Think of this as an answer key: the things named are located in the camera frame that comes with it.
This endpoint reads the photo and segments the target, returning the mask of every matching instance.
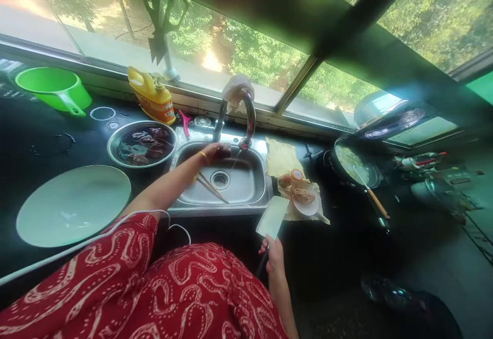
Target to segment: faucet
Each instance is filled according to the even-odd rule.
[[[238,142],[240,150],[248,150],[252,146],[252,137],[255,133],[255,107],[253,106],[253,100],[249,93],[243,95],[243,102],[246,105],[246,136],[241,138]],[[214,141],[221,140],[221,132],[224,127],[224,115],[226,114],[227,101],[223,100],[221,103],[221,109],[219,110],[219,118],[216,121],[216,127],[214,129]]]

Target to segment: white plate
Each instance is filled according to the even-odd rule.
[[[17,216],[17,232],[37,247],[81,241],[107,226],[125,207],[130,180],[114,167],[72,169],[39,187]]]
[[[302,204],[300,202],[297,202],[293,199],[293,189],[295,187],[300,187],[302,189],[305,189],[309,194],[313,195],[315,199],[310,203],[310,204]],[[309,184],[304,181],[299,181],[294,183],[291,186],[291,200],[293,201],[294,206],[296,207],[297,210],[299,210],[302,214],[305,216],[313,216],[315,213],[318,211],[318,197],[319,194],[315,189],[313,188],[313,184]]]

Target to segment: yellow plastic jug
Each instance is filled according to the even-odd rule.
[[[142,110],[153,120],[171,125],[176,120],[171,93],[147,72],[128,67],[128,81]]]

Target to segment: stainless steel sink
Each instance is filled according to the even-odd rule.
[[[182,128],[177,128],[176,134],[178,147],[170,171],[212,142],[212,133],[190,130],[190,141],[186,140]],[[224,203],[196,181],[168,210],[172,217],[246,215],[263,212],[273,196],[272,181],[266,175],[267,145],[263,140],[253,139],[251,148],[240,152],[237,144],[239,139],[240,136],[222,134],[221,142],[231,144],[231,158],[218,161],[201,170],[229,204]],[[240,154],[233,168],[238,153]]]

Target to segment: green plastic scoop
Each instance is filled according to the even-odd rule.
[[[65,69],[50,67],[27,69],[17,75],[15,82],[50,107],[67,111],[75,117],[85,117],[83,109],[92,102],[79,76]]]

